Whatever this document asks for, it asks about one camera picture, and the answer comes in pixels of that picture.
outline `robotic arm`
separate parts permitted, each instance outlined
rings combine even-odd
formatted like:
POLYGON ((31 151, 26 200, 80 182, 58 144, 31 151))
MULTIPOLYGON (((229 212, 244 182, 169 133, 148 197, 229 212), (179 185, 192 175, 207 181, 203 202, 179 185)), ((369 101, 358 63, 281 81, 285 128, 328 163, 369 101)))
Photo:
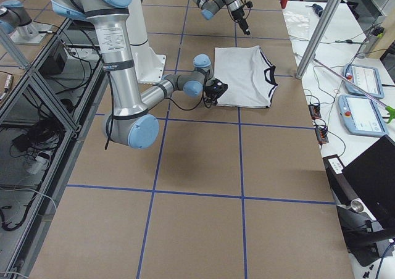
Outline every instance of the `robotic arm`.
POLYGON ((206 20, 210 20, 224 5, 226 5, 232 20, 239 24, 245 35, 250 35, 246 18, 244 18, 243 7, 247 6, 249 9, 252 8, 251 1, 242 3, 241 0, 193 0, 193 2, 202 10, 202 15, 206 20))
POLYGON ((20 36, 25 40, 38 35, 29 14, 18 0, 7 0, 0 4, 0 27, 7 34, 18 29, 20 36))
POLYGON ((147 148, 159 132, 157 119, 148 114, 156 104, 176 90, 196 97, 206 89, 211 90, 209 99, 215 103, 226 90, 224 84, 214 79, 210 59, 206 55, 198 55, 190 75, 167 75, 160 83, 140 94, 125 23, 131 0, 51 1, 57 14, 89 21, 95 27, 103 68, 113 87, 114 111, 105 116, 102 128, 112 141, 132 148, 147 148))

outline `black monitor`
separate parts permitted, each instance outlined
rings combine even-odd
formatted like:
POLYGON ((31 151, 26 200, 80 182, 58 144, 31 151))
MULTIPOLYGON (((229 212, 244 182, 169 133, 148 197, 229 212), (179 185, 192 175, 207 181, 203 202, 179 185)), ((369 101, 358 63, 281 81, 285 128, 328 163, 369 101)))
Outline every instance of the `black monitor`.
POLYGON ((395 227, 395 142, 381 137, 343 169, 359 198, 383 228, 395 227))

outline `computer monitor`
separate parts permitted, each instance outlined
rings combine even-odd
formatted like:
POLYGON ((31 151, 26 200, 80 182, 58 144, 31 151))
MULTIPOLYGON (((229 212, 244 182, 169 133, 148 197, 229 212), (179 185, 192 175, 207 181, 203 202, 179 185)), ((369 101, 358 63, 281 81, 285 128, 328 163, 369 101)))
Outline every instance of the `computer monitor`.
POLYGON ((382 136, 343 169, 359 198, 383 228, 395 227, 395 142, 382 136))

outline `white table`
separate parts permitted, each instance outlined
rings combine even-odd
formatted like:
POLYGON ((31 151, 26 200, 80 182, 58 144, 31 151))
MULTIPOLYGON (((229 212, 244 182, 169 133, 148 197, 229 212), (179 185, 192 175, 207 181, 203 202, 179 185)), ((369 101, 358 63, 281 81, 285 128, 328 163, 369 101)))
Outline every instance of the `white table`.
MULTIPOLYGON (((283 10, 284 17, 287 23, 289 37, 292 41, 293 51, 303 55, 309 43, 309 39, 313 34, 315 27, 318 24, 319 18, 314 13, 311 6, 314 2, 288 2, 286 9, 283 10)), ((325 8, 326 3, 318 2, 317 4, 325 8)), ((350 63, 355 53, 357 52, 360 44, 347 44, 347 43, 333 43, 336 40, 352 39, 354 42, 363 42, 365 35, 359 24, 355 20, 351 11, 346 4, 340 4, 333 19, 325 32, 325 36, 321 40, 321 44, 316 52, 316 59, 323 62, 326 66, 335 67, 334 70, 340 74, 343 72, 343 66, 350 63)), ((300 57, 296 56, 296 62, 299 63, 300 57)), ((379 59, 359 59, 355 58, 353 64, 366 65, 376 67, 379 71, 381 82, 384 85, 394 85, 391 77, 384 68, 379 59)), ((303 87, 306 95, 313 95, 319 99, 321 103, 332 103, 333 98, 322 90, 336 96, 347 94, 344 85, 341 85, 341 80, 330 73, 323 67, 315 67, 317 79, 314 76, 314 66, 318 64, 311 63, 302 78, 303 87)), ((395 88, 384 87, 385 98, 382 99, 387 105, 395 105, 395 88)), ((321 105, 321 115, 324 121, 328 123, 328 129, 332 133, 339 136, 346 145, 346 150, 341 156, 342 162, 347 165, 352 162, 356 157, 363 153, 369 146, 378 140, 375 137, 356 136, 351 135, 343 125, 339 115, 338 101, 332 104, 321 105)), ((317 100, 313 97, 306 97, 307 102, 315 103, 317 100)), ((387 124, 389 136, 395 140, 395 121, 387 124)), ((332 154, 341 154, 343 152, 343 143, 332 134, 328 135, 329 143, 322 146, 321 154, 323 157, 332 154)), ((353 255, 350 255, 352 267, 355 278, 360 279, 362 275, 370 271, 370 277, 375 276, 378 267, 378 261, 375 262, 373 270, 368 267, 361 267, 353 255)), ((380 279, 390 279, 395 277, 395 258, 387 257, 380 270, 380 279)))

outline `white cloth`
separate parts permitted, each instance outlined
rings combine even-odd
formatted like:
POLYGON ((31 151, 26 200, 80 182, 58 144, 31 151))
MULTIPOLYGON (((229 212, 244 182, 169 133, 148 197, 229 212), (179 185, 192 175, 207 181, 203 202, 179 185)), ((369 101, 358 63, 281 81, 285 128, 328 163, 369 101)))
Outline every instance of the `white cloth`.
POLYGON ((274 70, 259 46, 215 48, 214 75, 228 84, 227 91, 218 98, 218 105, 270 107, 277 87, 274 70))

